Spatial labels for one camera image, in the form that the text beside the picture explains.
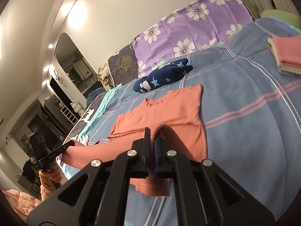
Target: person's arm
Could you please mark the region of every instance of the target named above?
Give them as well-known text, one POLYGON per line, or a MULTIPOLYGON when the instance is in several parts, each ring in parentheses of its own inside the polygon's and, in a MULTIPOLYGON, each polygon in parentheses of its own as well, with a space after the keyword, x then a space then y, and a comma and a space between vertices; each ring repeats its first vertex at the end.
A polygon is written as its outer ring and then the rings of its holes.
POLYGON ((47 199, 50 196, 50 194, 53 192, 53 189, 49 184, 47 178, 50 178, 54 182, 60 182, 62 179, 58 165, 56 163, 53 163, 51 168, 52 168, 52 172, 45 172, 43 170, 39 171, 39 176, 41 180, 42 201, 47 199))

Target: triangular cutout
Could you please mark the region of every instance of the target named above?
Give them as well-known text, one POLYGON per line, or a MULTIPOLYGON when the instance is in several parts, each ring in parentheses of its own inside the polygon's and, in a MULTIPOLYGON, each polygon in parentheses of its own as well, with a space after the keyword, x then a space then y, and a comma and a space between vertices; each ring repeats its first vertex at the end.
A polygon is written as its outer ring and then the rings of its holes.
POLYGON ((83 174, 80 178, 69 185, 59 196, 58 199, 70 206, 75 206, 80 193, 82 192, 85 183, 88 180, 88 175, 83 174))
POLYGON ((228 206, 231 206, 243 199, 243 196, 226 181, 226 179, 221 175, 216 175, 216 182, 222 192, 222 196, 228 206))

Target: metal bolt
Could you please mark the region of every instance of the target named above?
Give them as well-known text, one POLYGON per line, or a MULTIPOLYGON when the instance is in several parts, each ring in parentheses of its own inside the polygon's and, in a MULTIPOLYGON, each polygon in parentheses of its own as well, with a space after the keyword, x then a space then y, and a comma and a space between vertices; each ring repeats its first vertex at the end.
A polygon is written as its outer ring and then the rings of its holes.
POLYGON ((203 165, 206 167, 212 166, 213 162, 209 159, 203 160, 203 165))
POLYGON ((99 167, 101 165, 101 161, 100 160, 93 160, 91 161, 91 166, 93 167, 99 167))
POLYGON ((128 152, 127 152, 128 156, 135 156, 137 155, 137 151, 135 151, 134 149, 130 149, 128 152))
POLYGON ((168 156, 175 156, 176 154, 177 154, 177 152, 175 150, 173 150, 173 149, 167 151, 167 155, 168 156))

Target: mirror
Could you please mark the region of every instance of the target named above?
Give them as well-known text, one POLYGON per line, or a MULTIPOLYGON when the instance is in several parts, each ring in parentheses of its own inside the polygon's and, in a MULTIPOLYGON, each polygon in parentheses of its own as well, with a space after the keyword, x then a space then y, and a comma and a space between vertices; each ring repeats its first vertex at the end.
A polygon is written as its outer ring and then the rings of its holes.
POLYGON ((77 89, 85 95, 97 82, 97 74, 66 33, 60 35, 55 55, 64 72, 77 89))

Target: orange t-shirt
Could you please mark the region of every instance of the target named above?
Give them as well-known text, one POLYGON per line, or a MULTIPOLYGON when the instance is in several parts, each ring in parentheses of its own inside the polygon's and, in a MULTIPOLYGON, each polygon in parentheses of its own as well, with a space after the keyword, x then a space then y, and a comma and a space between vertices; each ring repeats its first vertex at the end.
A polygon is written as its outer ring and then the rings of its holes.
POLYGON ((132 111, 119 115, 110 141, 118 142, 144 133, 145 127, 166 124, 177 133, 196 161, 207 157, 207 143, 200 119, 202 86, 168 91, 159 99, 145 99, 132 111))

